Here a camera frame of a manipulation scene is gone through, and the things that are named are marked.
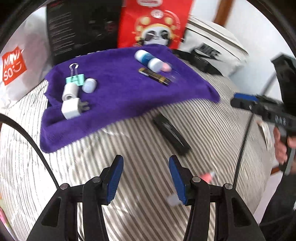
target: human hand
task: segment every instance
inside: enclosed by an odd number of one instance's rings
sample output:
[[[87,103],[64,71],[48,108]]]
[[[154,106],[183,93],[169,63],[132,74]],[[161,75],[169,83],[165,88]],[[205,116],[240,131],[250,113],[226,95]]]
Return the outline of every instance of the human hand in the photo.
[[[281,133],[277,127],[274,128],[274,141],[276,159],[280,164],[284,164],[288,159],[287,147],[281,142]],[[291,148],[296,148],[296,137],[288,137],[288,145]]]

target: person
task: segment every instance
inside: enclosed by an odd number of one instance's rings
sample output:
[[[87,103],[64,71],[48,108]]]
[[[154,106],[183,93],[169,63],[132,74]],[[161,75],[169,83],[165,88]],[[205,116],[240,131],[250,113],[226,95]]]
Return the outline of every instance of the person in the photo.
[[[276,127],[274,128],[274,142],[276,159],[280,164],[284,164],[288,159],[287,147],[283,142],[281,142],[281,133],[279,132],[279,129]],[[291,148],[296,148],[296,137],[289,137],[288,145]],[[291,174],[296,174],[296,156],[291,168]]]
[[[278,128],[274,128],[275,156],[279,164],[287,162],[287,147],[281,141]],[[289,137],[287,141],[291,148],[296,148],[296,137]],[[260,228],[267,241],[278,240],[284,230],[291,224],[296,209],[296,157],[288,176],[283,175],[274,195],[272,196]]]

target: black cable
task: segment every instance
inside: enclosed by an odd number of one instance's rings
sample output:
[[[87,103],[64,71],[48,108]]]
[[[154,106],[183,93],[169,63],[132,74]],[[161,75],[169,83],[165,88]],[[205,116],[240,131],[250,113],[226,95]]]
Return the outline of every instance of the black cable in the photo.
[[[32,137],[24,130],[24,128],[22,128],[18,123],[16,123],[13,119],[9,118],[6,115],[3,115],[0,113],[0,122],[3,122],[9,126],[11,126],[13,129],[17,130],[24,138],[26,138],[26,140],[32,145],[32,147],[34,148],[34,150],[37,152],[38,156],[40,157],[41,161],[43,162],[46,170],[48,171],[50,177],[52,178],[56,188],[59,188],[59,184],[52,172],[52,170],[50,169],[46,159],[44,158],[41,150],[38,148],[37,144],[34,142],[34,140],[32,139]]]
[[[260,95],[266,95],[267,91],[269,91],[270,87],[273,85],[275,80],[276,80],[276,72],[274,72],[270,76],[270,78],[268,79],[266,85],[263,87],[263,90],[261,91]],[[242,162],[242,155],[244,153],[244,147],[246,145],[246,140],[247,140],[247,137],[248,137],[248,134],[249,134],[249,130],[250,130],[251,122],[253,120],[253,116],[254,116],[254,114],[252,113],[251,116],[250,116],[249,122],[247,124],[245,134],[244,134],[242,147],[241,147],[241,149],[239,151],[239,158],[237,160],[237,168],[235,169],[234,180],[233,180],[234,189],[236,189],[236,186],[237,186],[237,179],[238,179],[238,176],[239,176],[240,164]]]
[[[241,147],[240,152],[239,152],[239,158],[237,160],[237,168],[235,169],[235,175],[234,175],[234,180],[233,180],[234,189],[236,189],[236,187],[237,187],[237,179],[238,179],[238,176],[239,176],[240,164],[242,162],[242,155],[244,153],[244,147],[246,145],[246,140],[247,140],[247,137],[248,137],[248,134],[249,134],[249,130],[250,130],[250,127],[251,127],[253,116],[254,116],[254,114],[252,113],[250,118],[249,118],[249,122],[247,124],[247,128],[246,128],[246,131],[245,131],[245,134],[244,134],[244,139],[242,141],[242,147]]]

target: white bag with black print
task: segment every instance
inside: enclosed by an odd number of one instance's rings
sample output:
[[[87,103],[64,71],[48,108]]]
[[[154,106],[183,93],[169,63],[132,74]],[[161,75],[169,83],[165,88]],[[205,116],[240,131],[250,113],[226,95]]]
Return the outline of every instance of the white bag with black print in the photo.
[[[244,66],[248,58],[248,52],[231,32],[218,24],[201,21],[191,15],[179,50],[204,55],[207,57],[205,60],[226,77]]]

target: striped fabric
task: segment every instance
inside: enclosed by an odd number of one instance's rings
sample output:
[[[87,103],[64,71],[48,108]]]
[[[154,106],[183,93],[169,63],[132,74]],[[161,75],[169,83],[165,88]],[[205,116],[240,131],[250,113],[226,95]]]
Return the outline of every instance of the striped fabric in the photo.
[[[175,192],[168,158],[172,146],[152,123],[161,112],[192,147],[183,166],[195,175],[215,171],[215,185],[232,183],[249,113],[233,109],[230,99],[237,88],[227,78],[203,74],[221,95],[218,104],[190,100],[151,110],[140,117],[106,126],[54,153],[44,154],[58,182],[79,185],[99,175],[116,154],[124,157],[124,171],[115,199],[103,207],[111,241],[181,241],[189,207],[170,207],[166,198]],[[7,111],[39,144],[41,118],[47,106],[47,81]],[[0,139],[0,192],[7,217],[20,241],[26,240],[36,219],[55,192],[55,186],[27,141],[7,125]],[[266,145],[255,121],[243,155],[237,191],[254,212],[272,167],[274,150]],[[79,232],[83,237],[81,205]],[[215,210],[211,207],[208,240],[213,240]]]

